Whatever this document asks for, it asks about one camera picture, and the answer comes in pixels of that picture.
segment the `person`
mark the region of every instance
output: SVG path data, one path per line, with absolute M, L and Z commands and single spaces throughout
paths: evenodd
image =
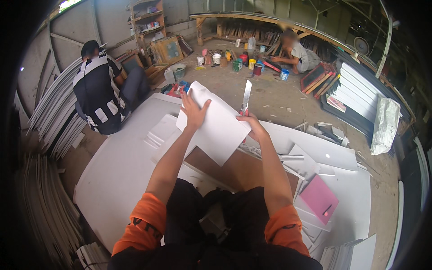
M 281 62 L 282 68 L 292 65 L 295 74 L 314 69 L 321 61 L 319 56 L 309 49 L 305 49 L 299 42 L 299 35 L 287 29 L 281 35 L 282 49 L 286 57 L 271 57 L 273 62 Z
M 83 63 L 73 79 L 75 109 L 93 131 L 104 135 L 120 130 L 121 123 L 150 91 L 144 69 L 136 67 L 126 80 L 121 66 L 95 40 L 81 50 Z
M 260 144 L 264 187 L 235 194 L 216 189 L 202 198 L 192 184 L 177 178 L 211 102 L 200 109 L 191 96 L 181 97 L 187 126 L 156 165 L 130 224 L 113 247 L 108 269 L 322 269 L 303 244 L 287 174 L 269 134 L 253 114 L 237 120 L 251 125 L 249 135 Z M 220 244 L 199 224 L 215 202 L 221 203 L 231 228 Z

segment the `white paint can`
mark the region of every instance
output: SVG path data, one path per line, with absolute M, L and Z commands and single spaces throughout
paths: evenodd
M 221 58 L 220 54 L 214 54 L 213 55 L 213 63 L 220 64 L 220 58 Z
M 204 56 L 197 56 L 197 64 L 199 67 L 204 65 Z

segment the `green paint can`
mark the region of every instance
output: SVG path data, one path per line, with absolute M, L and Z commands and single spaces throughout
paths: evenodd
M 243 64 L 243 61 L 240 58 L 237 58 L 232 62 L 232 71 L 240 71 L 241 65 Z

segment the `white plastic sheet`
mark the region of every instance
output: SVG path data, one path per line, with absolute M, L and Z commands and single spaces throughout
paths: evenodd
M 372 155 L 387 153 L 390 150 L 399 123 L 399 110 L 400 104 L 393 99 L 378 97 L 371 145 Z

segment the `gray wall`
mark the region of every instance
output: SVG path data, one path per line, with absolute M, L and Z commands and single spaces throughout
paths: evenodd
M 335 3 L 333 0 L 321 1 L 321 5 L 318 6 L 318 0 L 313 1 L 319 10 L 324 10 Z M 129 2 L 130 0 L 95 0 L 99 34 L 102 43 L 107 43 L 108 48 L 130 37 L 130 26 L 127 24 L 130 13 L 126 11 L 126 5 Z M 167 34 L 181 34 L 186 40 L 196 38 L 196 22 L 189 20 L 189 14 L 192 13 L 223 11 L 224 9 L 225 11 L 260 10 L 281 18 L 289 16 L 293 21 L 312 27 L 315 25 L 317 15 L 308 0 L 209 0 L 209 6 L 207 6 L 207 0 L 163 0 L 163 9 Z M 318 17 L 317 29 L 345 41 L 350 19 L 350 12 L 339 5 L 328 10 L 327 17 L 322 14 Z M 203 33 L 211 31 L 216 31 L 215 19 L 207 19 L 204 23 Z M 59 14 L 51 21 L 51 32 L 81 43 L 96 39 L 90 1 L 83 0 Z M 51 40 L 60 71 L 80 57 L 80 46 L 54 37 L 51 37 Z M 136 46 L 135 40 L 132 40 L 109 51 L 109 54 L 118 57 L 128 49 L 135 49 Z M 42 72 L 48 51 L 48 32 L 44 28 L 32 41 L 22 63 L 24 70 L 18 76 L 18 95 L 23 107 L 30 115 L 35 108 L 38 85 L 41 88 L 44 85 L 49 87 L 54 77 L 60 74 L 59 70 L 53 69 L 52 55 L 48 56 L 46 69 Z

